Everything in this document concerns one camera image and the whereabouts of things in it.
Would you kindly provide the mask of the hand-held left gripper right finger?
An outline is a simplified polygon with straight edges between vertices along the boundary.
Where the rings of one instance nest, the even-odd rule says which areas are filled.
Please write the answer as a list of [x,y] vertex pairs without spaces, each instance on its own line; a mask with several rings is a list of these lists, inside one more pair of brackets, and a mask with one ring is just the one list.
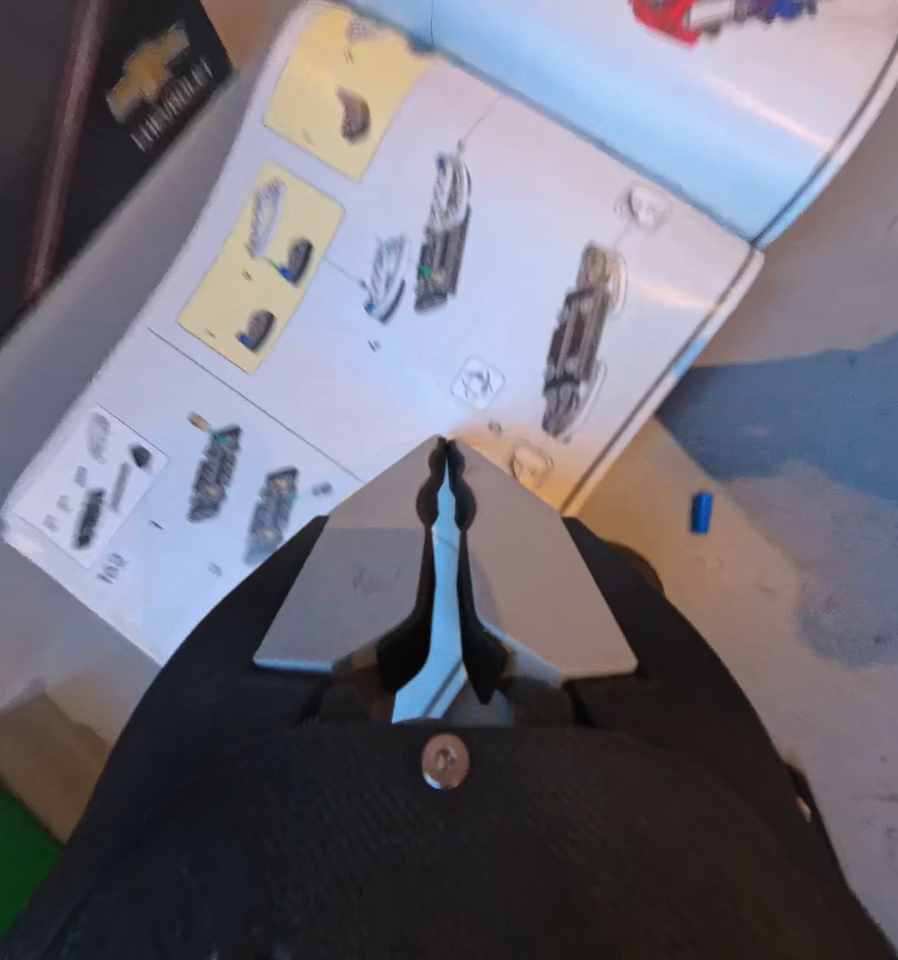
[[482,704],[503,683],[559,689],[638,660],[560,514],[461,440],[447,445],[462,660]]

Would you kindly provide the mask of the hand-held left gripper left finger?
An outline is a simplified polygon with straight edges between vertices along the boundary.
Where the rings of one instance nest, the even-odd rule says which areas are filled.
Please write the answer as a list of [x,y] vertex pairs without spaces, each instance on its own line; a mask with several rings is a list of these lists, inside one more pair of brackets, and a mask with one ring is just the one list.
[[431,647],[443,437],[424,440],[328,515],[254,655],[296,675],[373,680],[395,695]]

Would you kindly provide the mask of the grey desk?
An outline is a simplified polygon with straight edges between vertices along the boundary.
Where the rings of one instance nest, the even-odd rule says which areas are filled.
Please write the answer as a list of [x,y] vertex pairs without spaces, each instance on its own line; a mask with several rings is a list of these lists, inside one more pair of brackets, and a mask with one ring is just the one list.
[[[182,245],[249,86],[0,349],[0,506]],[[898,948],[898,88],[582,519],[645,556],[735,672]],[[155,672],[0,536],[0,779],[60,841]]]

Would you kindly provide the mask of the open instruction booklet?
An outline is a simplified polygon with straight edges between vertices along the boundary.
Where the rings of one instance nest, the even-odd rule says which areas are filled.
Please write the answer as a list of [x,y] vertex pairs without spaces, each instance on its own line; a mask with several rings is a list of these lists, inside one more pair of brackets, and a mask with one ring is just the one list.
[[898,83],[898,1],[303,2],[1,511],[165,662],[434,434],[580,509]]

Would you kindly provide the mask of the toy car picture box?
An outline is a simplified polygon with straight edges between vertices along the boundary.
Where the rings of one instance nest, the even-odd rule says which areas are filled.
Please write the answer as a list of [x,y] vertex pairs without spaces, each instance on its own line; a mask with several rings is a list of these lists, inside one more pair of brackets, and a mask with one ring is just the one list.
[[228,79],[199,1],[0,1],[0,344]]

